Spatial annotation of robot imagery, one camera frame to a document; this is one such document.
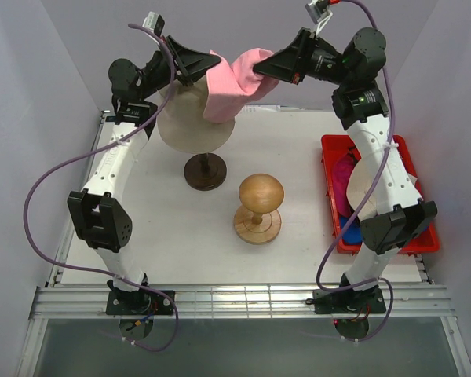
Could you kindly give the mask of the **pink bucket hat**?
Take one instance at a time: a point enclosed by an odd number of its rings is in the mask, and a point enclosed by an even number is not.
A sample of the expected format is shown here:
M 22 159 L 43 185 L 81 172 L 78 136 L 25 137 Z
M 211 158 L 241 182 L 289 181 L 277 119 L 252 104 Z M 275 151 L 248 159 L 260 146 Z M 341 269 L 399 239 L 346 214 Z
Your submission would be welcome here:
M 221 62 L 206 73 L 208 96 L 203 118 L 212 123 L 225 123 L 246 104 L 259 101 L 274 90 L 279 84 L 277 79 L 253 71 L 255 64 L 272 55 L 270 50 L 250 49 L 231 64 L 218 55 Z

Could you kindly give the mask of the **beige bucket hat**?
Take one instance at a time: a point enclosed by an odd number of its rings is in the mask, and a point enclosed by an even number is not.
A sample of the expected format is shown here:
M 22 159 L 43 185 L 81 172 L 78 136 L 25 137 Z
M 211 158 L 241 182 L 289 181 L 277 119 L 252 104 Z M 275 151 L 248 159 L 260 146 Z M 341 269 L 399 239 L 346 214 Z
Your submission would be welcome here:
M 179 152 L 201 154 L 220 148 L 232 135 L 236 121 L 214 123 L 203 118 L 208 98 L 206 79 L 191 86 L 173 83 L 173 97 L 157 118 L 162 140 Z

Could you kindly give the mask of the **cream bucket hat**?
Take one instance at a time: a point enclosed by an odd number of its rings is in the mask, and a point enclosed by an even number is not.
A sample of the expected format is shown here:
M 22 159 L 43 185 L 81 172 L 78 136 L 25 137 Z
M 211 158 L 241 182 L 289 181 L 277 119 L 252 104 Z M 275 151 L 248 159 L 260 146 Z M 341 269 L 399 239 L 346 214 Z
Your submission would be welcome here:
M 346 197 L 353 210 L 360 205 L 372 183 L 373 176 L 369 174 L 369 171 L 366 168 L 366 163 L 361 159 L 353 168 L 346 189 Z M 374 217 L 377 214 L 376 205 L 377 200 L 374 197 L 374 193 L 372 193 L 358 213 L 358 220 L 363 221 Z

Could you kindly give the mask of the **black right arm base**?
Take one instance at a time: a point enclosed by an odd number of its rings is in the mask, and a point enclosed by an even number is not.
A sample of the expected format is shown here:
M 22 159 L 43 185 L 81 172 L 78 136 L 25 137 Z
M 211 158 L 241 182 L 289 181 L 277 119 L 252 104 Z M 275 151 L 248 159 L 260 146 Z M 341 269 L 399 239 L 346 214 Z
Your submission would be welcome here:
M 314 290 L 306 305 L 314 306 L 315 314 L 383 314 L 386 313 L 385 301 L 379 287 L 367 291 L 339 291 L 327 293 Z

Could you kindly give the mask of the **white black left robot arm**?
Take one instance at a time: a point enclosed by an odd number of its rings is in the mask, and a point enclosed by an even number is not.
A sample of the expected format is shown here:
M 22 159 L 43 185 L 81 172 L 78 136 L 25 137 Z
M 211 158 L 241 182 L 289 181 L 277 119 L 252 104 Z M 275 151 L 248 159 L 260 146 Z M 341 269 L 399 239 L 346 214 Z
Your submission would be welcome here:
M 94 249 L 112 273 L 110 290 L 120 302 L 138 304 L 146 295 L 146 274 L 126 250 L 133 222 L 122 207 L 122 194 L 132 167 L 155 127 L 157 105 L 147 99 L 170 83 L 190 86 L 221 62 L 212 53 L 188 49 L 172 37 L 143 68 L 130 60 L 114 60 L 108 69 L 115 121 L 111 148 L 79 192 L 68 196 L 75 233 Z

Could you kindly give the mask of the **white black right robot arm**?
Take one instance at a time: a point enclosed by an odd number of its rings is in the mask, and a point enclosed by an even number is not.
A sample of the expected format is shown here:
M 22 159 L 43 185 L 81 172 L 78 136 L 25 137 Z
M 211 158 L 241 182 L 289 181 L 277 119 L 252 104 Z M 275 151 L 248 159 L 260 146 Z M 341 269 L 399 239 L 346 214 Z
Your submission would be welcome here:
M 293 84 L 309 76 L 332 82 L 334 113 L 356 146 L 372 183 L 357 205 L 354 217 L 369 199 L 375 213 L 361 220 L 363 239 L 340 286 L 326 289 L 335 303 L 355 307 L 374 297 L 378 280 L 399 250 L 419 237 L 437 215 L 433 201 L 424 201 L 414 187 L 393 138 L 393 100 L 378 88 L 376 78 L 386 62 L 385 36 L 364 27 L 344 52 L 309 29 L 302 28 L 285 49 L 254 65 L 254 72 Z

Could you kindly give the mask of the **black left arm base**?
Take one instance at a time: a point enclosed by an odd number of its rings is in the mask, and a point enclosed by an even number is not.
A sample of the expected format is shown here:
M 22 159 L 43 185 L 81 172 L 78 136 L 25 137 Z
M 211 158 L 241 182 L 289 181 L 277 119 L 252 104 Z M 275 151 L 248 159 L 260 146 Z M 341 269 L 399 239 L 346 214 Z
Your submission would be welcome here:
M 104 311 L 109 316 L 146 316 L 149 313 L 154 315 L 169 316 L 173 315 L 173 307 L 169 300 L 163 296 L 148 293 L 148 298 L 145 299 L 144 304 L 137 309 L 132 309 L 117 294 L 110 291 L 106 309 Z

